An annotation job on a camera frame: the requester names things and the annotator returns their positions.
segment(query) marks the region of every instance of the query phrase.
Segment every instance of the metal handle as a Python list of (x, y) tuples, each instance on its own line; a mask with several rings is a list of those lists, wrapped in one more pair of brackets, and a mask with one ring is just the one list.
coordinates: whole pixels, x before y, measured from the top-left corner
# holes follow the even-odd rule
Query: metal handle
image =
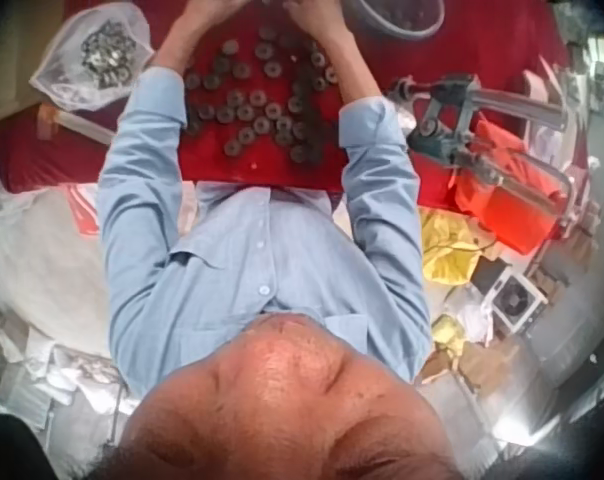
[(563, 132), (567, 124), (567, 112), (557, 105), (542, 103), (516, 93), (499, 90), (470, 90), (468, 98), (478, 108), (488, 108)]

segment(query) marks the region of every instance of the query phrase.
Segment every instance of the light blue shirt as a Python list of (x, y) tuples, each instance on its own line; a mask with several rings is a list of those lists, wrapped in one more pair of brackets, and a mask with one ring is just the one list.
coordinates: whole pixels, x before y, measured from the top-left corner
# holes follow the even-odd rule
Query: light blue shirt
[(110, 346), (132, 390), (145, 395), (274, 311), (310, 316), (412, 381), (431, 335), (419, 179), (394, 107), (369, 98), (340, 112), (355, 242), (333, 223), (326, 192), (205, 182), (196, 189), (198, 223), (180, 239), (185, 122), (182, 78), (148, 69), (100, 174)]

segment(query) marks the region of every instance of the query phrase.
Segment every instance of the clear plastic bag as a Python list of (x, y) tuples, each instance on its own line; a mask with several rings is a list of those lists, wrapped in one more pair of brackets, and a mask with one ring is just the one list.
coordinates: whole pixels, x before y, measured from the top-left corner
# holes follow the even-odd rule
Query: clear plastic bag
[[(86, 60), (88, 39), (95, 40), (114, 25), (128, 48), (126, 59), (119, 60), (126, 62), (126, 78), (120, 78), (116, 85), (102, 81)], [(109, 3), (83, 10), (64, 23), (30, 83), (64, 110), (98, 110), (131, 92), (136, 77), (153, 55), (150, 39), (149, 24), (132, 3)]]

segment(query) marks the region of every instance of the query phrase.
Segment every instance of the fan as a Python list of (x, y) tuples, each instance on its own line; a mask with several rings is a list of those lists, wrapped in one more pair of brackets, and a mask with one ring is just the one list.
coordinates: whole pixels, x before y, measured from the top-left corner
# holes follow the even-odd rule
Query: fan
[(538, 306), (546, 303), (546, 298), (526, 278), (513, 271), (507, 272), (506, 280), (495, 285), (493, 309), (509, 330), (516, 332), (531, 320)]

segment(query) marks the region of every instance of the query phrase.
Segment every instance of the metal parts in bag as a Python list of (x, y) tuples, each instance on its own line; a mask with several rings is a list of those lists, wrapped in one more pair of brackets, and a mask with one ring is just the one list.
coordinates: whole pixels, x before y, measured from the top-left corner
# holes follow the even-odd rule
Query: metal parts in bag
[(101, 90), (128, 85), (135, 45), (124, 24), (107, 20), (82, 42), (82, 66)]

